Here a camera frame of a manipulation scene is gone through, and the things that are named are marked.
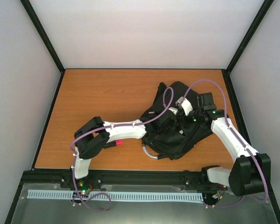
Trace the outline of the black student backpack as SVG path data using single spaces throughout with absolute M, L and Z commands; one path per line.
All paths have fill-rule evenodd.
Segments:
M 180 97 L 185 97 L 195 109 L 198 108 L 198 93 L 182 82 L 174 82 L 170 86 L 160 83 L 155 99 L 141 117 L 146 117 L 148 112 L 154 114 L 168 110 L 170 107 L 178 109 L 176 114 L 178 126 L 174 135 L 154 133 L 142 139 L 144 147 L 150 147 L 157 153 L 157 159 L 169 158 L 178 160 L 191 150 L 198 142 L 212 135 L 213 132 L 205 125 L 189 123 L 182 117 L 184 110 L 175 103 Z

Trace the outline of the pink black highlighter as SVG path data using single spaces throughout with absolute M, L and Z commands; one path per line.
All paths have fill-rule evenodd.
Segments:
M 107 143 L 105 146 L 104 146 L 104 149 L 107 149 L 107 148 L 111 148 L 111 147 L 116 147 L 116 146 L 119 146 L 122 144 L 122 140 L 115 140 L 115 141 L 112 141 L 112 142 L 109 142 Z

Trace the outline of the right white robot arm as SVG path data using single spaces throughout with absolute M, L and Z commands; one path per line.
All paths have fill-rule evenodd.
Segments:
M 264 192 L 266 200 L 271 175 L 270 157 L 260 154 L 243 138 L 226 111 L 217 109 L 211 93 L 198 95 L 197 102 L 197 109 L 185 97 L 180 97 L 176 104 L 184 110 L 190 122 L 205 124 L 221 140 L 234 162 L 232 169 L 203 168 L 206 181 L 225 185 L 236 196 Z

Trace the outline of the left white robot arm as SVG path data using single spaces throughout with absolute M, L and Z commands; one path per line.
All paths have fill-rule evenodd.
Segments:
M 100 116 L 89 120 L 74 134 L 70 144 L 74 163 L 71 182 L 78 188 L 88 182 L 88 169 L 92 158 L 96 157 L 108 144 L 124 139 L 143 139 L 157 133 L 167 124 L 176 120 L 176 112 L 171 107 L 161 113 L 148 112 L 146 117 L 129 122 L 107 122 Z

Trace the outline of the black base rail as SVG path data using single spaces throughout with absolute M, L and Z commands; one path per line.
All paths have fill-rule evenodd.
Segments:
M 197 192 L 215 192 L 220 185 L 202 182 L 200 172 L 191 171 L 120 171 L 89 170 L 86 177 L 73 180 L 72 171 L 66 169 L 34 169 L 23 172 L 24 183 L 57 183 L 61 188 L 102 189 L 104 185 L 172 186 Z

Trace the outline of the right black frame post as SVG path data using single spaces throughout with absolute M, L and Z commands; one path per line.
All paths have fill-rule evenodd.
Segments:
M 256 15 L 254 16 L 254 19 L 252 20 L 247 32 L 245 33 L 242 41 L 240 42 L 237 50 L 235 51 L 232 59 L 230 60 L 227 68 L 226 68 L 226 73 L 228 75 L 231 74 L 233 69 L 235 68 L 237 62 L 241 58 L 244 50 L 248 46 L 250 40 L 253 38 L 254 34 L 256 33 L 258 27 L 262 23 L 265 15 L 269 11 L 270 7 L 274 3 L 274 0 L 264 0 L 263 3 L 261 4 L 259 10 L 257 11 Z

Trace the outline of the black frame post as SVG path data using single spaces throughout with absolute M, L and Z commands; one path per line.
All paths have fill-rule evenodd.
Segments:
M 42 42 L 44 43 L 47 51 L 49 52 L 54 64 L 56 65 L 58 71 L 62 74 L 65 72 L 65 68 L 56 52 L 54 49 L 36 11 L 34 10 L 31 2 L 29 0 L 20 0 L 23 8 L 25 9 L 28 17 L 30 18 L 31 22 L 33 23 L 38 35 L 40 36 Z
M 235 68 L 237 62 L 241 58 L 244 50 L 248 46 L 250 40 L 253 38 L 254 34 L 256 33 L 258 27 L 262 23 L 265 15 L 269 11 L 270 7 L 274 3 L 274 0 L 264 0 L 263 3 L 261 4 L 259 10 L 257 11 L 256 15 L 254 16 L 254 19 L 252 20 L 247 32 L 245 33 L 242 41 L 240 42 L 237 50 L 235 51 L 232 59 L 230 60 L 227 68 L 226 68 L 226 73 L 228 75 L 231 74 L 233 69 Z

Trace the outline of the left black frame post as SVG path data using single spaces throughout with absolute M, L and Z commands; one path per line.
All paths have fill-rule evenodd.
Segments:
M 49 52 L 54 64 L 56 65 L 58 71 L 62 74 L 65 72 L 65 68 L 56 52 L 54 49 L 36 11 L 34 10 L 31 2 L 29 0 L 20 0 L 23 8 L 25 9 L 28 17 L 30 18 L 31 22 L 33 23 L 38 35 L 40 36 L 42 42 L 44 43 L 47 51 Z

